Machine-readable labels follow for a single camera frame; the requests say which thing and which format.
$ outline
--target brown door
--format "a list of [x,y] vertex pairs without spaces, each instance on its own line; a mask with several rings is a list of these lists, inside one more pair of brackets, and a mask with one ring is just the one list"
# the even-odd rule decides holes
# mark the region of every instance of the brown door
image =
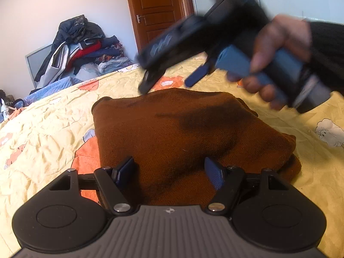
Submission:
[[128,0],[138,50],[183,14],[182,0]]

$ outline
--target yellow bedsheet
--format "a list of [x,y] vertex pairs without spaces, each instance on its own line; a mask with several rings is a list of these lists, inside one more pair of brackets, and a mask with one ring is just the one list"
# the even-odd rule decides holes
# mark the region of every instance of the yellow bedsheet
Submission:
[[[204,62],[194,57],[169,69],[155,89],[183,88],[183,80]],[[217,71],[194,86],[242,98],[259,118],[296,136],[302,170],[294,185],[325,213],[327,229],[319,248],[331,258],[344,256],[344,99],[338,94],[316,109],[270,111],[257,95],[248,95]],[[138,96],[142,71],[112,73],[62,90],[30,105],[0,125],[0,258],[19,249],[12,232],[14,212],[51,180],[71,167],[75,152],[94,128],[91,107],[103,96]]]

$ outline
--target brown fabric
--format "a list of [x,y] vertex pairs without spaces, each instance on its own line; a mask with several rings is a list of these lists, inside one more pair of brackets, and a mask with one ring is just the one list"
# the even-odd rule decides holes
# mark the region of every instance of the brown fabric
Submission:
[[249,173],[272,168],[289,181],[301,169],[292,155],[295,137],[269,127],[228,93],[171,88],[107,97],[92,113],[101,165],[114,167],[129,155],[139,165],[124,192],[133,204],[206,205],[215,190],[205,157]]

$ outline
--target door handle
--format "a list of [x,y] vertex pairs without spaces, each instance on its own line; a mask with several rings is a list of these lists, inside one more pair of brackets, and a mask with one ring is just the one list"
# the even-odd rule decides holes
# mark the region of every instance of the door handle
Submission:
[[144,15],[139,15],[139,14],[136,15],[137,23],[141,23],[141,18],[142,17],[145,17],[145,16]]

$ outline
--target metal pin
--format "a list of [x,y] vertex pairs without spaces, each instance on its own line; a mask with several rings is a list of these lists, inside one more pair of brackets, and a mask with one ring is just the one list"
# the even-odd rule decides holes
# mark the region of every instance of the metal pin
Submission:
[[127,212],[130,209],[131,209],[131,206],[126,203],[120,203],[114,206],[114,210],[117,212]]
[[224,210],[226,207],[222,203],[211,203],[208,205],[208,209],[211,210],[212,212],[220,212]]

